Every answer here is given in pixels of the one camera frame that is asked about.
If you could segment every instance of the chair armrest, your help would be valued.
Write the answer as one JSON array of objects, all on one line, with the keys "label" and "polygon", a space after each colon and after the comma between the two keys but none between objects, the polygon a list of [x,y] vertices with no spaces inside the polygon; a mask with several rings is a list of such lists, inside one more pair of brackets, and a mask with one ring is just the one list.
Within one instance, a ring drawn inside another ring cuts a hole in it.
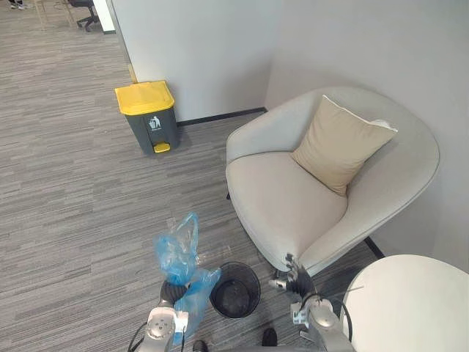
[{"label": "chair armrest", "polygon": [[[420,133],[408,138],[411,142],[390,141],[365,163],[349,186],[348,208],[342,219],[300,256],[310,274],[326,268],[371,235],[432,182],[439,150],[433,135],[425,133],[426,127],[421,125]],[[411,130],[408,125],[399,133],[405,135]]]},{"label": "chair armrest", "polygon": [[226,141],[226,164],[245,155],[293,151],[300,144],[320,98],[318,93],[306,93],[238,128]]}]

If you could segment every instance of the white round table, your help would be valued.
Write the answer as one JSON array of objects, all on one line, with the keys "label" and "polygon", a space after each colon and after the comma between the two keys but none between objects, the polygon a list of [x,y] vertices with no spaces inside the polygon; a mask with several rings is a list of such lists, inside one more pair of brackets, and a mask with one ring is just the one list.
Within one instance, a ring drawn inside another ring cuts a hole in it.
[{"label": "white round table", "polygon": [[[394,255],[363,269],[350,289],[344,303],[357,352],[469,351],[464,271],[428,257]],[[341,319],[347,334],[343,313]]]}]

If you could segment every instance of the blue plastic bag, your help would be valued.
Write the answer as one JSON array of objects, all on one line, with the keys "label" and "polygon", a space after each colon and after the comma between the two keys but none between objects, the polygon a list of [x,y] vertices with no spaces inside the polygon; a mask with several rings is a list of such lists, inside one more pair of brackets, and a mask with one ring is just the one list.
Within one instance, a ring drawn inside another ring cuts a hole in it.
[{"label": "blue plastic bag", "polygon": [[[220,279],[220,275],[220,268],[212,272],[205,269],[197,269],[192,277],[192,283],[188,292],[175,303],[175,310],[189,312],[188,328],[185,331],[186,337],[191,336],[204,319],[210,292],[212,292],[213,287]],[[177,332],[174,334],[173,343],[179,345],[181,342],[182,333]]]},{"label": "blue plastic bag", "polygon": [[185,285],[197,268],[199,218],[190,212],[175,231],[153,238],[153,247],[166,280],[173,285]]},{"label": "blue plastic bag", "polygon": [[[174,304],[175,310],[189,313],[185,336],[191,336],[204,318],[205,308],[213,287],[220,279],[221,269],[197,269],[199,220],[190,212],[172,232],[153,238],[153,246],[166,280],[174,285],[191,282],[185,295]],[[174,335],[174,344],[182,342],[182,333]]]}]

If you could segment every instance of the gray trash can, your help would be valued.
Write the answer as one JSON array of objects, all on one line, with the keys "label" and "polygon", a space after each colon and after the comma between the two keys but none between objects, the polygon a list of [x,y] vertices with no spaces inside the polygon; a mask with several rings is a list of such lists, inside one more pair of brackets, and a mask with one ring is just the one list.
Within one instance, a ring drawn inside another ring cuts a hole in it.
[{"label": "gray trash can", "polygon": [[146,154],[179,145],[174,99],[165,81],[131,84],[115,89],[119,109]]}]

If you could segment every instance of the striped carpet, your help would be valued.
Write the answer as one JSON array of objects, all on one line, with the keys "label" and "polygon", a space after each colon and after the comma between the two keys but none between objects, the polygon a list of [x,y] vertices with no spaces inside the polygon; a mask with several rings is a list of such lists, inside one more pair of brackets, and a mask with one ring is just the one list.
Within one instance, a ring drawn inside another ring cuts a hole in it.
[{"label": "striped carpet", "polygon": [[[46,7],[45,31],[34,9],[0,8],[0,351],[126,351],[163,281],[152,236],[190,210],[200,265],[239,260],[262,283],[251,316],[209,307],[196,338],[258,345],[272,326],[280,343],[309,345],[289,319],[294,298],[267,286],[273,268],[225,200],[226,137],[254,116],[185,126],[180,148],[142,155],[114,97],[130,83],[117,37]],[[341,292],[374,260],[361,243],[314,281]]]}]

